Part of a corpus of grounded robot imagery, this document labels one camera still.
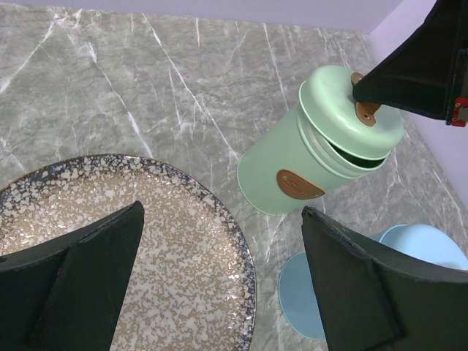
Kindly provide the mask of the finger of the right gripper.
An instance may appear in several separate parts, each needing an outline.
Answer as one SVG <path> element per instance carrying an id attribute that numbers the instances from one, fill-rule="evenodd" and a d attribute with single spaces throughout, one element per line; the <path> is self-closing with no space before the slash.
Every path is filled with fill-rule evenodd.
<path id="1" fill-rule="evenodd" d="M 461 2 L 436 1 L 423 24 L 353 87 L 358 102 L 461 119 Z"/>

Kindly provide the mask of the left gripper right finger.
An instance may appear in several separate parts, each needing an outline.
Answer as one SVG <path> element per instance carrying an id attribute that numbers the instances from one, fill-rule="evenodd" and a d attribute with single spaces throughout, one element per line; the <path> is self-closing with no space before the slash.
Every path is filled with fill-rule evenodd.
<path id="1" fill-rule="evenodd" d="M 329 350 L 466 350 L 467 272 L 426 263 L 314 207 L 301 226 Z"/>

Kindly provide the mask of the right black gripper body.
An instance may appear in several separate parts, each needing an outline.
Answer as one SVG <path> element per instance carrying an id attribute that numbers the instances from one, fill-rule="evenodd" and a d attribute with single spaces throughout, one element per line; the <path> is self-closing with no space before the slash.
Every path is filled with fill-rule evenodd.
<path id="1" fill-rule="evenodd" d="M 450 24 L 451 57 L 446 121 L 452 127 L 467 125 L 467 1 L 447 1 Z"/>

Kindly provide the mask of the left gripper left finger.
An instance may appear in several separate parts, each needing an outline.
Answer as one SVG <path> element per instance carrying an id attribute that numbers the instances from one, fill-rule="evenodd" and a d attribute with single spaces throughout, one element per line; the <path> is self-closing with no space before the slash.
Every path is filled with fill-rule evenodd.
<path id="1" fill-rule="evenodd" d="M 143 234 L 128 205 L 1 256 L 2 350 L 109 350 Z"/>

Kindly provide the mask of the green lid brown handle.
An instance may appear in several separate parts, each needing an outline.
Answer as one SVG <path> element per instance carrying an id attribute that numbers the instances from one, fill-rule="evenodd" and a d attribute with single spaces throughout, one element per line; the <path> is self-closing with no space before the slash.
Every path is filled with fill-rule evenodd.
<path id="1" fill-rule="evenodd" d="M 381 106 L 369 120 L 358 117 L 352 96 L 351 69 L 324 66 L 301 84 L 299 102 L 314 128 L 353 156 L 383 159 L 400 142 L 404 123 L 400 112 Z"/>

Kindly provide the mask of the blue lid brown handle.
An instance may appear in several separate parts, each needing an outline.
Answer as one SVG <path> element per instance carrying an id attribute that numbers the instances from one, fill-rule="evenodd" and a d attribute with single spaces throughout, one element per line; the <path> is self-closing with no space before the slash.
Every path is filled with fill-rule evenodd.
<path id="1" fill-rule="evenodd" d="M 410 257 L 467 271 L 467 257 L 447 234 L 427 224 L 398 224 L 373 239 Z"/>

